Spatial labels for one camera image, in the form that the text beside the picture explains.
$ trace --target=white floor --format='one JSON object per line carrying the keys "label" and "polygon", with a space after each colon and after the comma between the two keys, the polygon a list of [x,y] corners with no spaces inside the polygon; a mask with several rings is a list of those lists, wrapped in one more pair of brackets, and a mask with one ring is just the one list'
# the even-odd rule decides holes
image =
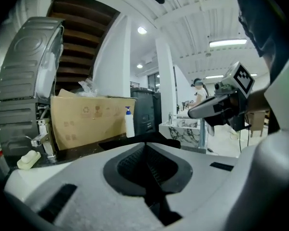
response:
{"label": "white floor", "polygon": [[[215,126],[215,135],[208,136],[208,148],[212,149],[214,153],[208,152],[212,155],[238,157],[240,155],[239,139],[236,135],[231,133],[231,128],[228,125]],[[241,131],[241,148],[242,150],[247,146],[248,130]],[[267,137],[268,129],[263,129],[263,134],[260,137],[260,131],[255,131],[252,138],[250,137],[249,146],[257,145],[265,137]]]}

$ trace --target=clear plastic wrap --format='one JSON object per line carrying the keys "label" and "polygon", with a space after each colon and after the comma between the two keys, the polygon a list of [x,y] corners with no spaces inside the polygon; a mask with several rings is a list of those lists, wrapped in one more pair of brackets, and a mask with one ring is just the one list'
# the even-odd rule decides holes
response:
{"label": "clear plastic wrap", "polygon": [[85,81],[78,82],[82,88],[83,91],[78,92],[77,95],[82,97],[96,97],[98,94],[97,87],[93,84],[91,79],[86,79]]}

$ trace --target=underside of stairs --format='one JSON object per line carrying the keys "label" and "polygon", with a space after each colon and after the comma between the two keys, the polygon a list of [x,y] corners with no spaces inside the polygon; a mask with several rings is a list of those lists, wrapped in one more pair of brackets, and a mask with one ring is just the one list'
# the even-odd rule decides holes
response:
{"label": "underside of stairs", "polygon": [[48,16],[64,19],[64,50],[56,76],[55,92],[81,88],[92,76],[103,40],[119,12],[95,0],[53,0]]}

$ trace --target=white bottle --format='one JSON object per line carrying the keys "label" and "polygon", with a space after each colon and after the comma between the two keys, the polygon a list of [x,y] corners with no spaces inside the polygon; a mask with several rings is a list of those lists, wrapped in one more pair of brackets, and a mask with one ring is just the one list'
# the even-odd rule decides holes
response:
{"label": "white bottle", "polygon": [[134,119],[133,115],[130,112],[130,107],[126,106],[127,112],[125,115],[125,129],[126,129],[126,137],[134,137],[135,131],[134,131]]}

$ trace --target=robotic arm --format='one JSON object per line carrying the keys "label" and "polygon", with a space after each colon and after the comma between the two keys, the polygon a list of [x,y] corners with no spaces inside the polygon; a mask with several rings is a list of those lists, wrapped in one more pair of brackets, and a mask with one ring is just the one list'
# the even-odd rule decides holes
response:
{"label": "robotic arm", "polygon": [[212,127],[227,123],[235,131],[240,131],[245,128],[247,98],[254,83],[247,69],[237,62],[215,84],[215,95],[190,109],[188,116],[204,118]]}

